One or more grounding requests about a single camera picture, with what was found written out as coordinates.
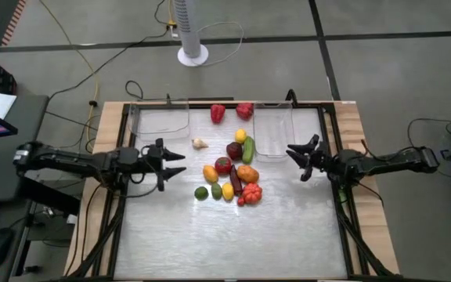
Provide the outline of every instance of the black stand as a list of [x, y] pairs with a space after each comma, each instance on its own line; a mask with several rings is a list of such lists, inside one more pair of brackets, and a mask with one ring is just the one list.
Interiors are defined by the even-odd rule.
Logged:
[[21, 197], [26, 197], [50, 208], [56, 208], [69, 215], [78, 215], [79, 213], [80, 201], [75, 197], [61, 193], [27, 177], [20, 178], [20, 185]]

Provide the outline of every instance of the red pepper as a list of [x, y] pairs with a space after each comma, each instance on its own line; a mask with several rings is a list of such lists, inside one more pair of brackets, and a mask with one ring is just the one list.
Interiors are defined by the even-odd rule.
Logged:
[[210, 108], [210, 117], [213, 123], [220, 123], [222, 118], [224, 117], [224, 113], [226, 112], [226, 107], [223, 105], [211, 105]]
[[240, 103], [236, 107], [236, 113], [238, 116], [245, 121], [249, 120], [251, 115], [254, 113], [254, 104], [252, 103]]
[[229, 174], [233, 164], [228, 157], [220, 157], [215, 162], [215, 170], [218, 174]]

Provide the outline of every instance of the toy fruit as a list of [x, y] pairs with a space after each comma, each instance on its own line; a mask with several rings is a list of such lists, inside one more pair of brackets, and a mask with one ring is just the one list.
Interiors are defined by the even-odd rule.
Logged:
[[258, 181], [258, 172], [250, 165], [240, 165], [237, 173], [238, 177], [246, 183], [256, 183]]
[[231, 184], [233, 184], [234, 194], [237, 196], [241, 196], [243, 193], [243, 186], [241, 185], [241, 180], [238, 177], [236, 167], [231, 167], [231, 173], [229, 174], [229, 177], [231, 179]]
[[226, 201], [231, 201], [234, 198], [234, 189], [231, 183], [222, 185], [222, 196]]
[[262, 188], [255, 183], [250, 183], [244, 187], [241, 198], [244, 199], [245, 204], [257, 204], [262, 199]]
[[236, 140], [236, 142], [238, 142], [239, 144], [243, 144], [244, 140], [247, 139], [247, 132], [244, 129], [238, 129], [236, 131], [236, 134], [234, 135], [234, 139]]
[[208, 148], [208, 145], [203, 140], [201, 140], [199, 138], [195, 138], [195, 139], [193, 139], [191, 141], [193, 142], [194, 149]]
[[211, 183], [216, 183], [218, 181], [218, 173], [211, 165], [205, 165], [203, 167], [203, 175], [204, 178]]
[[200, 201], [208, 198], [208, 189], [203, 186], [196, 188], [196, 190], [194, 190], [194, 197]]
[[243, 207], [243, 206], [244, 206], [244, 199], [243, 199], [242, 197], [238, 198], [238, 205], [239, 205], [240, 207]]
[[238, 161], [243, 156], [243, 147], [238, 142], [230, 143], [225, 150], [233, 161]]
[[250, 164], [251, 160], [254, 158], [254, 151], [255, 151], [255, 142], [250, 137], [247, 136], [247, 139], [244, 141], [244, 150], [243, 150], [243, 163]]
[[231, 172], [231, 160], [228, 157], [220, 157], [215, 161], [215, 170], [219, 174], [229, 174]]
[[220, 200], [222, 198], [222, 188], [217, 183], [211, 184], [211, 196], [215, 200]]
[[238, 117], [247, 121], [250, 119], [251, 115], [254, 113], [254, 104], [240, 103], [236, 107], [236, 113], [238, 114]]
[[224, 117], [224, 113], [226, 112], [226, 107], [223, 105], [214, 104], [211, 105], [210, 108], [210, 118], [211, 121], [215, 124], [220, 123], [222, 118]]

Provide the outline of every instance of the tower fan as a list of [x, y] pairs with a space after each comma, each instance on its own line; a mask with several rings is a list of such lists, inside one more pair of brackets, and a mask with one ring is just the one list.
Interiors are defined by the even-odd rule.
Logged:
[[200, 43], [194, 0], [173, 0], [173, 8], [182, 42], [177, 57], [187, 67], [198, 67], [208, 59], [208, 50]]

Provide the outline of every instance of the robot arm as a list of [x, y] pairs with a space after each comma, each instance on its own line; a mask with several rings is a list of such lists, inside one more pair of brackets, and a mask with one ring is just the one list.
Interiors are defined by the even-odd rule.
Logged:
[[157, 187], [164, 190], [164, 181], [186, 168], [163, 168], [163, 160], [176, 161], [185, 158], [163, 147], [163, 139], [145, 146], [147, 152], [140, 156], [136, 148], [121, 147], [110, 152], [79, 154], [58, 150], [40, 142], [25, 143], [17, 148], [13, 163], [17, 174], [42, 168], [58, 169], [63, 172], [94, 177], [104, 186], [112, 186], [120, 175], [157, 174]]
[[326, 144], [319, 143], [319, 136], [314, 135], [309, 143], [288, 145], [288, 148], [291, 150], [287, 150], [287, 154], [305, 170], [301, 181], [311, 178], [312, 168], [326, 172], [329, 179], [341, 185], [355, 185], [365, 176], [403, 170], [433, 173], [439, 166], [433, 151], [426, 147], [410, 147], [395, 154], [373, 157], [356, 150], [341, 150], [331, 157]]

